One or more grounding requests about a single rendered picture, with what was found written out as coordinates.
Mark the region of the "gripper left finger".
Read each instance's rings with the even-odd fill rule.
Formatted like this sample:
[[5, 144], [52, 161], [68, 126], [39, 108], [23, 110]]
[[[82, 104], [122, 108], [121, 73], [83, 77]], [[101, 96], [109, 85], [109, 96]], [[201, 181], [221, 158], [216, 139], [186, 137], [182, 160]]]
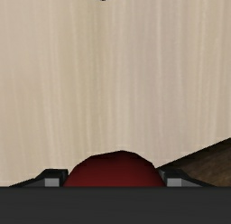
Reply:
[[35, 178], [18, 182], [14, 187], [62, 187], [68, 176], [67, 169], [45, 169]]

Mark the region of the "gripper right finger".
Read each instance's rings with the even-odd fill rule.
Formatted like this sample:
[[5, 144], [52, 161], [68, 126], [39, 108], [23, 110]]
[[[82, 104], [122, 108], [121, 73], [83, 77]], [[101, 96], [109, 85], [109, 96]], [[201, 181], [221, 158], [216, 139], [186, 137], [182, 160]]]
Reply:
[[189, 177], [180, 169], [159, 169], [167, 187], [211, 187], [211, 184]]

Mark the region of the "brown cutting board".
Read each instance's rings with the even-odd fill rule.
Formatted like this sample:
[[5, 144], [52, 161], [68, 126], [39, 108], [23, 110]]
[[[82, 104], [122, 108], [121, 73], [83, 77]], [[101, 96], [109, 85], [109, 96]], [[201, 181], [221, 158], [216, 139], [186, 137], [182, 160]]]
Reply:
[[158, 167], [217, 187], [231, 187], [231, 137]]

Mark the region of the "red tomato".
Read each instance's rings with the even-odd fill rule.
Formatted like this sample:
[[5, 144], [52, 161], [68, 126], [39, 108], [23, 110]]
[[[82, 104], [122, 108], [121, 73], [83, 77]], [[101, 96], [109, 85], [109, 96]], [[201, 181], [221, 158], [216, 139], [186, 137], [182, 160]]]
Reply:
[[76, 165], [64, 187], [164, 187], [153, 164], [127, 151], [92, 155]]

